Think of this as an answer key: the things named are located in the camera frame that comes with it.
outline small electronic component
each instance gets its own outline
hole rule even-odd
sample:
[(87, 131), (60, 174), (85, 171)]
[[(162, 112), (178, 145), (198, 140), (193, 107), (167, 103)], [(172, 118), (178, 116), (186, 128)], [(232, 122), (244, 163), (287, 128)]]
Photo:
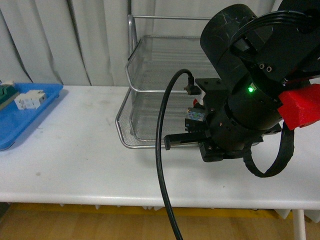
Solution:
[(3, 83), (0, 85), (0, 110), (10, 104), (19, 92), (14, 88), (13, 84)]
[(43, 90), (30, 90), (27, 93), (21, 93), (15, 98), (15, 104), (19, 110), (37, 109), (47, 99)]

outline red 3d-printed part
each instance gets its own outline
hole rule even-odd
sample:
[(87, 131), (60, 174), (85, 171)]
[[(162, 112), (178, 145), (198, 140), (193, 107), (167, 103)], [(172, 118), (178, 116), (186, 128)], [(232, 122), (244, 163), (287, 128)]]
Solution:
[(290, 130), (320, 120), (320, 84), (284, 91), (279, 95), (283, 106), (278, 108)]

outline table leg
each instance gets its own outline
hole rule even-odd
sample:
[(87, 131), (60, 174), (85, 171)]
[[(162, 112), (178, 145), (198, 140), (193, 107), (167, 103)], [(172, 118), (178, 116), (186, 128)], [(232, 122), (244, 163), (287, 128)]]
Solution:
[(305, 214), (303, 209), (293, 209), (294, 240), (306, 240)]

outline green circuit board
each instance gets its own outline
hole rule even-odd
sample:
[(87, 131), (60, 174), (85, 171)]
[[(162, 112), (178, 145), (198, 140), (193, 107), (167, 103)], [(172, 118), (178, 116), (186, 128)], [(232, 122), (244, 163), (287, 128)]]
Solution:
[(12, 85), (0, 85), (0, 110), (15, 100), (19, 92)]

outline white connector block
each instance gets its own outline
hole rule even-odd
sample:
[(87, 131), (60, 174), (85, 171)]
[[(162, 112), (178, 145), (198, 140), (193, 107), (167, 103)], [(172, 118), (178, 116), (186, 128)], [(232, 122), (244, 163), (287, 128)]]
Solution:
[(47, 99), (46, 93), (42, 90), (30, 90), (27, 93), (18, 95), (14, 102), (18, 109), (37, 109)]

